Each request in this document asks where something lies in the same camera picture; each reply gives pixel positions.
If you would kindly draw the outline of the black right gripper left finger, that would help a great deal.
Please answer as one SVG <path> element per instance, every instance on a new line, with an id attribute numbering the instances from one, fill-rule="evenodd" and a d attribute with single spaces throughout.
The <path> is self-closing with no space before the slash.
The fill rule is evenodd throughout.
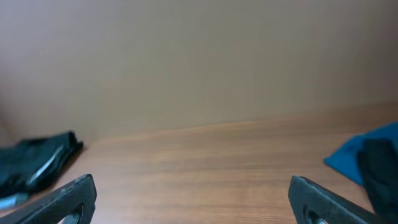
<path id="1" fill-rule="evenodd" d="M 85 174 L 4 217 L 1 224 L 90 224 L 97 192 L 93 176 Z"/>

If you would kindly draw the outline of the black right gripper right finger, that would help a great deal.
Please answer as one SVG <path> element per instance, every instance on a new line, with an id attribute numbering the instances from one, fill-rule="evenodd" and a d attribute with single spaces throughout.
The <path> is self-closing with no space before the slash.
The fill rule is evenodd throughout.
<path id="1" fill-rule="evenodd" d="M 288 198 L 298 224 L 386 222 L 384 218 L 302 176 L 292 176 Z"/>

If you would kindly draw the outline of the black shorts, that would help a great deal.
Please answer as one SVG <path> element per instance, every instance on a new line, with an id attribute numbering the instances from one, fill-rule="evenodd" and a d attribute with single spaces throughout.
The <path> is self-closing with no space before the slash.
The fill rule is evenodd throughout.
<path id="1" fill-rule="evenodd" d="M 72 131 L 23 139 L 1 148 L 1 197 L 39 192 L 51 185 L 64 166 L 83 149 Z"/>

